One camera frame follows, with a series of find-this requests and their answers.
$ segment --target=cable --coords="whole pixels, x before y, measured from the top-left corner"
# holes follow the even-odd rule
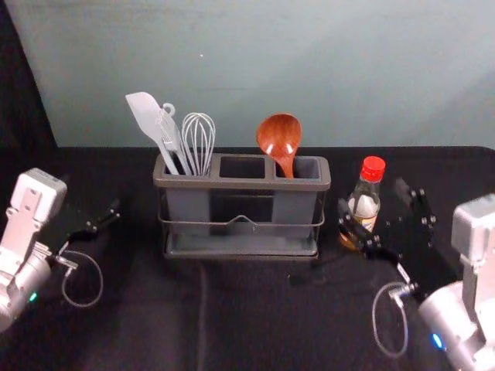
[[[65,252],[65,253],[69,253],[69,254],[75,254],[75,255],[82,256],[82,257],[86,257],[91,263],[93,263],[93,265],[96,267],[96,269],[98,271],[98,276],[100,278],[100,290],[99,290],[96,298],[93,301],[90,301],[88,303],[76,303],[75,301],[73,301],[71,298],[69,298],[69,296],[67,295],[67,292],[66,292],[67,278],[69,278],[70,274],[72,273],[72,269],[69,269],[66,272],[65,277],[62,280],[62,295],[65,298],[65,300],[67,300],[70,304],[72,304],[76,308],[92,307],[93,305],[98,303],[98,301],[101,298],[101,295],[103,294],[103,273],[101,273],[100,266],[98,265],[98,263],[96,262],[95,259],[93,259],[89,255],[87,255],[85,253],[81,253],[79,251],[66,250],[67,246],[69,246],[68,243],[65,243],[63,245],[62,249],[60,249],[59,255],[61,255],[63,252]]]
[[[399,310],[401,311],[401,316],[402,316],[402,322],[404,324],[404,344],[402,345],[401,350],[398,352],[392,352],[388,349],[385,348],[383,343],[380,341],[380,338],[378,337],[378,330],[377,330],[377,316],[376,316],[376,311],[377,311],[377,303],[378,299],[380,296],[388,289],[390,288],[403,288],[404,286],[407,286],[406,284],[403,284],[402,282],[390,282],[388,284],[385,284],[382,286],[382,288],[378,291],[377,295],[374,297],[373,300],[373,308],[371,310],[371,319],[373,322],[373,334],[374,334],[374,340],[378,345],[378,348],[386,355],[389,356],[390,358],[399,358],[404,355],[406,349],[408,348],[408,319],[405,314],[405,310],[403,306],[400,306],[397,301],[394,301]]]

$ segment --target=white spatula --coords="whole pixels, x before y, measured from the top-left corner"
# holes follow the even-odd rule
[[[157,118],[160,113],[160,106],[156,102],[155,98],[144,92],[138,92],[133,94],[127,94],[125,96],[129,107],[131,108],[134,118],[138,122],[141,131],[150,137],[162,154],[163,160],[167,168],[169,168],[170,174],[178,175],[177,167],[173,163],[172,157],[167,151],[160,127],[157,125]]]

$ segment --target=table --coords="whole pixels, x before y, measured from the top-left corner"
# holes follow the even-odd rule
[[[495,190],[494,151],[302,148],[300,155],[329,161],[332,185],[319,247],[322,256],[335,260],[326,266],[325,284],[297,288],[288,285],[288,274],[307,270],[307,262],[165,260],[152,184],[157,154],[154,148],[61,148],[32,155],[0,151],[2,209],[18,174],[35,166],[54,176],[68,174],[66,204],[89,214],[115,196],[125,200],[120,222],[96,243],[74,247],[100,263],[105,279],[101,301],[89,309],[71,307],[60,294],[62,272],[55,272],[39,299],[0,335],[0,369],[450,369],[432,347],[411,301],[407,353],[389,359],[375,345],[372,301],[384,283],[398,277],[380,261],[342,255],[336,201],[352,190],[366,155],[382,156],[387,170],[377,228],[397,216],[391,185],[402,176],[427,192],[439,220],[435,245],[454,266],[449,243],[453,210]],[[381,336],[389,346],[400,347],[398,316],[385,317]]]

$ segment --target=wooden ladle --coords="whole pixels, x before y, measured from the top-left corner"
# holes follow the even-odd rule
[[[274,114],[265,118],[256,130],[256,141],[261,150],[273,158],[286,178],[294,178],[295,153],[301,143],[302,129],[291,114]]]

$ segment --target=glass bottle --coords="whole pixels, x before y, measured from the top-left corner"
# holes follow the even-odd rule
[[[380,212],[380,184],[384,173],[385,161],[382,158],[366,157],[356,187],[347,200],[353,218],[370,232],[373,232]],[[352,241],[343,234],[340,234],[340,239],[345,247],[356,250]]]

